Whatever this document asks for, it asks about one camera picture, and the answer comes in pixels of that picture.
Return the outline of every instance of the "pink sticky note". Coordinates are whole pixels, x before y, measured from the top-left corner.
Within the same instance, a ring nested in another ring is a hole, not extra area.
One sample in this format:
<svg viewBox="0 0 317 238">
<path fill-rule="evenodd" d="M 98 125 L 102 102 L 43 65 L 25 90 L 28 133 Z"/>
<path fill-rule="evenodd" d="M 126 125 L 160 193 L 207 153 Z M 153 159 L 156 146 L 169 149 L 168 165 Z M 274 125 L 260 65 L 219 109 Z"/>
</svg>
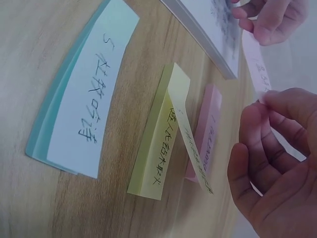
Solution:
<svg viewBox="0 0 317 238">
<path fill-rule="evenodd" d="M 260 44 L 254 38 L 253 33 L 244 30 L 242 33 L 242 47 L 254 89 L 259 101 L 263 103 L 263 95 L 271 90 L 271 84 L 263 61 Z"/>
<path fill-rule="evenodd" d="M 205 88 L 202 107 L 194 140 L 206 173 L 209 173 L 212 149 L 218 131 L 222 95 L 216 86 L 208 84 Z M 188 161 L 186 179 L 198 182 L 193 165 Z"/>
</svg>

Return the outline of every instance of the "yellow sticky note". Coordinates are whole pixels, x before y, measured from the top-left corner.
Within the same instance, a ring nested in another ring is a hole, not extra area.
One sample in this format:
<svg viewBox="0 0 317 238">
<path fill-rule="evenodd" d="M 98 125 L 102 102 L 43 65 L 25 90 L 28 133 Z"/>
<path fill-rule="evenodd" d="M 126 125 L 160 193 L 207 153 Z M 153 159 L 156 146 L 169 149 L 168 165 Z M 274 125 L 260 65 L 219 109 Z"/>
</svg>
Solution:
<svg viewBox="0 0 317 238">
<path fill-rule="evenodd" d="M 161 199 L 178 123 L 167 87 L 173 65 L 166 66 L 155 95 L 127 192 Z"/>
<path fill-rule="evenodd" d="M 179 124 L 179 129 L 182 134 L 189 158 L 193 164 L 194 171 L 197 175 L 198 181 L 202 189 L 209 193 L 213 193 L 211 186 L 207 181 L 204 166 L 200 159 L 197 146 L 190 128 L 188 117 L 186 114 L 186 98 L 189 91 L 190 78 L 183 72 L 183 70 L 174 64 L 171 79 L 168 85 L 168 93 L 172 100 L 175 109 L 176 118 Z"/>
<path fill-rule="evenodd" d="M 160 200 L 178 127 L 201 187 L 209 193 L 202 160 L 186 114 L 190 79 L 177 64 L 164 68 L 127 192 Z"/>
</svg>

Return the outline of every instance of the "hand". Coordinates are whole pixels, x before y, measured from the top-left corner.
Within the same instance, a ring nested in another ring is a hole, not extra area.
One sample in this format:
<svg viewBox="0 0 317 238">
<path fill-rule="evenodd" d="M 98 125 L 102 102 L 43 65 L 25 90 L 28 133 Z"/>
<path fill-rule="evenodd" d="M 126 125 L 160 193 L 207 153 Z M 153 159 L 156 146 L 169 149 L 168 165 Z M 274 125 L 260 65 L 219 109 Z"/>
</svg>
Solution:
<svg viewBox="0 0 317 238">
<path fill-rule="evenodd" d="M 232 10 L 241 28 L 263 46 L 285 41 L 308 16 L 308 0 L 250 0 Z M 258 16 L 257 20 L 249 17 Z"/>
<path fill-rule="evenodd" d="M 264 100 L 241 115 L 228 165 L 233 201 L 261 238 L 317 237 L 317 95 L 289 89 Z M 307 159 L 288 154 L 271 126 Z"/>
</svg>

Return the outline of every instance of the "table surface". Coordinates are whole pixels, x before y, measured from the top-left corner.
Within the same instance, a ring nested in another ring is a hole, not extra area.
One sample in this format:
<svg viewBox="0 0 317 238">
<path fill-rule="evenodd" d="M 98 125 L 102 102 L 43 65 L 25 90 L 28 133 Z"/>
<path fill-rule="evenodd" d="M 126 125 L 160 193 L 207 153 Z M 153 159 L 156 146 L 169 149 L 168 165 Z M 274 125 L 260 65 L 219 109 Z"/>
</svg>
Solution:
<svg viewBox="0 0 317 238">
<path fill-rule="evenodd" d="M 159 0 L 127 0 L 140 21 L 126 49 L 106 125 L 98 179 L 71 175 L 24 154 L 39 107 L 63 58 L 101 0 L 0 2 L 0 237 L 227 238 L 235 222 L 226 178 L 240 113 L 251 102 L 240 80 L 224 80 Z M 183 179 L 188 156 L 178 132 L 161 201 L 126 193 L 166 63 L 192 79 L 187 113 L 196 127 L 204 87 L 223 95 L 210 175 L 214 195 Z"/>
</svg>

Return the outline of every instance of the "light blue sticky note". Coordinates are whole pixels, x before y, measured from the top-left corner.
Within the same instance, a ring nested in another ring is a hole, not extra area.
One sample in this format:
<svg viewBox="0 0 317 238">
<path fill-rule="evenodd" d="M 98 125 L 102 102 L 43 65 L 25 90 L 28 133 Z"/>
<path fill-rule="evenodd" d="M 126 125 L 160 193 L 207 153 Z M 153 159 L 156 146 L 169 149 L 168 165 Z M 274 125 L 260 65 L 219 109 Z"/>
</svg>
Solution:
<svg viewBox="0 0 317 238">
<path fill-rule="evenodd" d="M 106 120 L 123 54 L 139 17 L 104 1 L 60 67 L 34 123 L 26 154 L 96 178 Z"/>
</svg>

